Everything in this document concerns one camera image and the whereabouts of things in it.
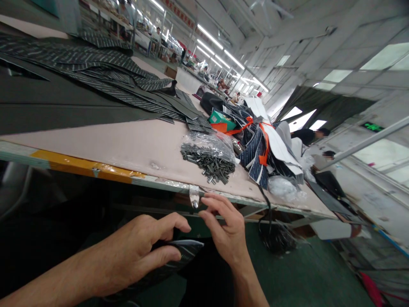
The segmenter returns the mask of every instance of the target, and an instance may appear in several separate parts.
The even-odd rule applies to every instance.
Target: finger
[[[231,203],[231,201],[229,201],[229,200],[227,199],[227,197],[224,197],[224,196],[222,196],[222,195],[215,194],[215,193],[205,193],[204,196],[205,196],[206,198],[214,198],[214,199],[217,199],[217,200],[223,202],[230,210],[232,210],[232,211],[237,211],[237,209],[233,206],[233,204]]]
[[[218,211],[218,213],[226,220],[229,219],[233,212],[223,202],[214,198],[201,198],[202,202],[210,208],[211,211]]]
[[[210,229],[212,237],[216,237],[224,231],[217,219],[210,212],[202,210],[199,212],[199,216],[204,220],[204,223]]]
[[[176,227],[183,232],[190,232],[192,229],[187,222],[187,219],[180,214],[174,212],[171,213],[156,222],[154,241],[159,240],[164,234],[168,234],[170,230]]]
[[[155,249],[136,263],[135,280],[140,280],[150,271],[164,266],[169,261],[180,261],[181,257],[180,251],[174,246],[168,245]]]

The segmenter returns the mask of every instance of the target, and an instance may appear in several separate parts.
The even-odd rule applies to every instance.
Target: green curtain
[[[368,99],[324,92],[312,87],[297,86],[281,110],[277,120],[281,120],[294,107],[302,110],[302,113],[286,119],[287,122],[293,122],[297,118],[316,109],[303,128],[309,128],[317,120],[325,120],[327,122],[323,127],[333,130],[346,119],[365,111],[375,102],[376,101]]]

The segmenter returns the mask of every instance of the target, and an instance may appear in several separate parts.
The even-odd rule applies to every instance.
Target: cutting table
[[[35,37],[67,37],[65,33],[9,17],[0,16],[0,21]],[[166,77],[142,59],[132,59],[142,69]],[[182,86],[179,89],[189,94],[196,92]],[[203,112],[199,101],[192,95],[190,98]],[[212,191],[244,205],[240,212],[245,217],[267,208],[258,186],[240,165],[227,185],[207,183],[198,166],[183,160],[180,154],[187,134],[186,124],[158,119],[13,134],[0,136],[0,159],[184,194],[198,186],[201,194]],[[266,195],[274,210],[302,216],[291,227],[337,219],[310,188],[303,185],[302,190],[307,199],[295,203],[286,203],[268,191]]]

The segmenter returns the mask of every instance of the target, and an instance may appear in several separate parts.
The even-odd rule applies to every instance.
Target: green box
[[[211,124],[218,124],[218,123],[226,123],[227,124],[227,131],[233,130],[236,128],[236,123],[234,119],[231,118],[231,121],[227,120],[225,116],[215,110],[213,110],[212,115],[210,115],[209,122]]]

